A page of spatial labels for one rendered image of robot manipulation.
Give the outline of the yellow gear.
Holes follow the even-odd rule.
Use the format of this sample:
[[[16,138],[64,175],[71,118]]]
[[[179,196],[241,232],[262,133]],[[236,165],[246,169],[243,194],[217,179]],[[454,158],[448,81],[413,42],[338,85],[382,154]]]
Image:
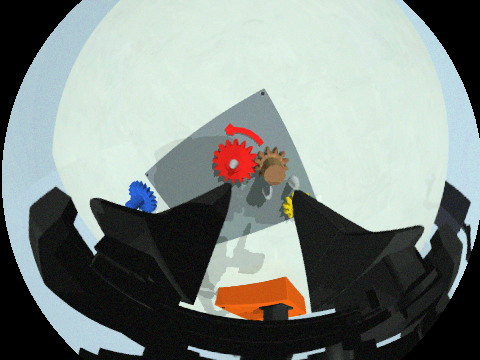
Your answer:
[[[292,199],[293,199],[293,192],[292,192]],[[289,197],[285,197],[285,203],[283,205],[284,207],[284,213],[285,215],[288,215],[289,217],[293,216],[293,205],[292,205],[292,199],[289,199]]]

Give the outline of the red curved arrow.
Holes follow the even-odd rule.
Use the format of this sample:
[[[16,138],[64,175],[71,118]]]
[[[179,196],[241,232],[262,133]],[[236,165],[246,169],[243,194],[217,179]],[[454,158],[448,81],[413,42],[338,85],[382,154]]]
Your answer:
[[[233,127],[233,125],[229,124],[228,127],[225,127],[225,133],[227,133],[227,135],[231,135],[233,136],[233,133],[244,133],[244,135],[247,135],[247,136],[251,136],[253,137],[253,139],[255,139],[256,143],[257,144],[261,144],[261,143],[264,143],[263,140],[259,139],[259,136],[256,136],[255,133],[253,133],[252,131],[249,131],[249,129],[247,128],[243,128],[243,127]]]

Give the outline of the red gear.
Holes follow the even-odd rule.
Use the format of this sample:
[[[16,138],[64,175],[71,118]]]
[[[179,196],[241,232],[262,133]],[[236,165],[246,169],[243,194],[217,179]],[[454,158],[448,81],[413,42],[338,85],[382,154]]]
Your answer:
[[[239,179],[241,183],[243,183],[244,176],[247,179],[251,179],[251,173],[249,172],[256,172],[255,167],[252,165],[257,165],[259,163],[255,163],[257,153],[252,153],[253,147],[245,148],[247,145],[247,141],[243,141],[241,145],[239,145],[239,140],[233,140],[233,144],[228,139],[225,140],[225,147],[223,144],[219,144],[220,151],[213,152],[213,155],[217,156],[216,159],[212,160],[212,163],[217,164],[216,167],[213,169],[220,169],[219,176],[224,175],[225,181],[231,177],[233,183],[235,183],[236,179]],[[229,167],[229,163],[231,160],[239,161],[239,165],[236,168]]]

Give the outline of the blue gear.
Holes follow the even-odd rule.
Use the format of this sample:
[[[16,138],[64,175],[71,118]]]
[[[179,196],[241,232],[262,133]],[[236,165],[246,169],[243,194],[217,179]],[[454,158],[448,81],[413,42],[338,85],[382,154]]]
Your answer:
[[[157,207],[157,201],[153,200],[155,199],[156,196],[152,195],[152,191],[149,191],[149,188],[147,188],[147,184],[139,183],[139,181],[133,181],[131,185],[129,185],[129,193],[128,195],[131,195],[131,199],[125,203],[125,207],[129,207],[132,209],[141,209],[141,211],[151,213],[153,211],[156,211]]]

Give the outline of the brown gear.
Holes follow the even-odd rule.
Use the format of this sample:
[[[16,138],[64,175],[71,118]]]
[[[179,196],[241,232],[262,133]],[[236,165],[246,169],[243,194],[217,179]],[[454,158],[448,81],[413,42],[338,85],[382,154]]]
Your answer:
[[[283,183],[285,176],[287,176],[285,171],[288,171],[288,167],[285,164],[289,160],[283,159],[285,152],[277,152],[279,152],[277,145],[273,148],[273,152],[269,151],[268,147],[265,147],[265,153],[259,151],[261,159],[255,159],[255,163],[259,163],[255,165],[255,169],[261,169],[259,176],[264,175],[267,183],[272,185]]]

